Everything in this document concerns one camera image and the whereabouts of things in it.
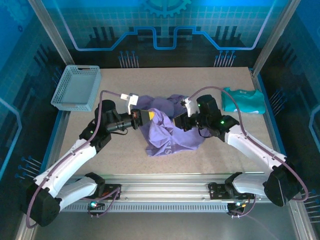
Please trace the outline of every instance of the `perforated basket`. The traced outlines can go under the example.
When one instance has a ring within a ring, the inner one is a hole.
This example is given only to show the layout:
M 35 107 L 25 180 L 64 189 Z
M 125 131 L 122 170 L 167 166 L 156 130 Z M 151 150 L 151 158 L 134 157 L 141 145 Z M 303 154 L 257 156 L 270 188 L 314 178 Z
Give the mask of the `perforated basket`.
M 98 66 L 66 66 L 51 104 L 62 111 L 91 112 L 101 78 Z

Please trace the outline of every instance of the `teal cloth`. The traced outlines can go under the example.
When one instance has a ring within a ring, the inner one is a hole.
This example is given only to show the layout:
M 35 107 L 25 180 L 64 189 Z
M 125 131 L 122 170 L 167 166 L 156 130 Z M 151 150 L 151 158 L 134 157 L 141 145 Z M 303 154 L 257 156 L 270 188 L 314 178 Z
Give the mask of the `teal cloth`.
M 238 89 L 231 91 L 230 87 L 224 89 L 227 91 L 238 104 L 241 112 L 252 114 L 264 114 L 266 112 L 265 97 L 259 90 L 247 91 Z M 225 112 L 236 112 L 236 106 L 229 96 L 224 92 L 221 93 L 222 109 Z

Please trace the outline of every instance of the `gear logo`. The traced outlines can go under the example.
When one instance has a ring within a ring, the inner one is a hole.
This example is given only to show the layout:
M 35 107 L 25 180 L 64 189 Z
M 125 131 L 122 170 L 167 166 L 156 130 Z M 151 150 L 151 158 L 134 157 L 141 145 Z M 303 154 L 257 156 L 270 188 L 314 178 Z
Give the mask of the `gear logo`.
M 191 0 L 143 0 L 141 4 L 150 14 L 166 18 L 180 14 L 181 10 L 186 10 L 187 4 L 190 3 Z
M 27 0 L 0 0 L 0 6 L 5 7 L 11 17 L 19 24 L 28 18 L 29 6 Z

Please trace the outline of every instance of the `work table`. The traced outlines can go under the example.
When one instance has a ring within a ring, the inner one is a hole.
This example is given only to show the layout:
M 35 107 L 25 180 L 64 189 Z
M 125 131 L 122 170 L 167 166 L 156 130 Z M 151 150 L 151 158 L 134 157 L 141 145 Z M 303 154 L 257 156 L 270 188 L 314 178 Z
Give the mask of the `work table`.
M 60 156 L 79 138 L 79 134 L 94 118 L 101 90 L 118 94 L 135 93 L 139 96 L 167 98 L 172 94 L 191 96 L 206 86 L 230 87 L 231 90 L 253 90 L 254 85 L 247 67 L 206 68 L 130 68 L 101 69 L 102 80 L 92 112 L 71 112 Z M 207 89 L 199 96 L 211 94 L 221 108 L 221 93 Z M 113 100 L 118 113 L 125 112 L 125 101 L 105 94 L 103 99 Z M 224 112 L 239 119 L 235 112 Z M 263 115 L 242 114 L 243 124 L 254 137 L 271 147 L 271 140 Z M 94 158 L 84 164 L 76 174 L 215 174 L 234 172 L 261 172 L 261 169 L 240 151 L 212 137 L 199 149 L 166 156 L 147 156 L 147 142 L 140 130 L 129 129 L 125 136 L 112 135 L 112 140 Z

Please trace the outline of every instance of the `purple cloth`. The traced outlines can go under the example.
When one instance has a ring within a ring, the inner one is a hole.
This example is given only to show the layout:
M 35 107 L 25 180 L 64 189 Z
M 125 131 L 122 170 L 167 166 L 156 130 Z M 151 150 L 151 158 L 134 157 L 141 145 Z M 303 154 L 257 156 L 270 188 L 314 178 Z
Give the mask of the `purple cloth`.
M 155 113 L 153 119 L 140 130 L 148 143 L 146 153 L 148 156 L 162 156 L 178 153 L 184 150 L 196 150 L 204 142 L 204 138 L 198 133 L 197 128 L 184 132 L 177 128 L 172 119 L 187 110 L 183 108 L 180 101 L 182 95 L 172 95 L 168 99 L 162 97 L 141 96 L 135 108 L 151 110 Z M 203 136 L 209 131 L 203 129 Z

